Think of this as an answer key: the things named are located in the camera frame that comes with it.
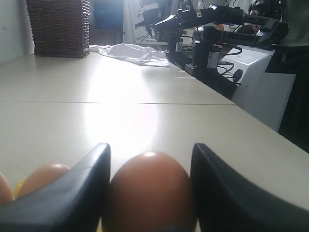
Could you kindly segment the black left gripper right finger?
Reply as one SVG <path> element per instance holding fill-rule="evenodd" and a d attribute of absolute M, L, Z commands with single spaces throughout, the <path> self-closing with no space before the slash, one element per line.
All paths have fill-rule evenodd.
<path fill-rule="evenodd" d="M 309 212 L 258 187 L 194 144 L 190 178 L 203 232 L 307 232 Z"/>

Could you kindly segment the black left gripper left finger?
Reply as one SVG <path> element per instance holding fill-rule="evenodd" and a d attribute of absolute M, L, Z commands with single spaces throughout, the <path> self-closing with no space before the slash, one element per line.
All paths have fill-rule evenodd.
<path fill-rule="evenodd" d="M 0 207 L 2 232 L 95 232 L 111 173 L 111 147 L 99 143 L 52 183 Z"/>

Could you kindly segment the black background robot arm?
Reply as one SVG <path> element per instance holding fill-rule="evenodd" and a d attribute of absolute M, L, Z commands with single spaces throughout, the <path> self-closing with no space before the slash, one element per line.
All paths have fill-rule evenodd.
<path fill-rule="evenodd" d="M 140 0 L 140 11 L 137 17 L 142 16 L 142 21 L 134 25 L 135 29 L 144 27 L 147 35 L 154 38 L 155 24 L 163 20 L 169 13 L 169 0 Z"/>

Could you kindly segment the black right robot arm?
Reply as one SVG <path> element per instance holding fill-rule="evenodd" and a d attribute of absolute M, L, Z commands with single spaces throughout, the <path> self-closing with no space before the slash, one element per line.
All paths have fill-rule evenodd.
<path fill-rule="evenodd" d="M 246 14 L 239 7 L 211 5 L 199 11 L 192 7 L 178 9 L 175 15 L 157 22 L 155 29 L 168 34 L 168 58 L 179 63 L 191 76 L 217 91 L 229 100 L 232 99 L 240 82 L 230 81 L 217 67 L 228 62 L 220 61 L 221 49 L 228 47 L 242 52 L 242 46 L 269 50 L 281 43 L 288 34 L 287 23 L 281 21 L 283 4 L 278 0 L 265 3 L 256 1 L 252 9 L 259 11 L 257 16 Z M 239 32 L 223 31 L 211 26 L 211 23 L 243 25 L 249 23 L 261 27 L 261 35 L 249 35 Z M 184 29 L 195 28 L 194 46 L 191 62 L 185 56 L 176 53 L 176 43 Z"/>

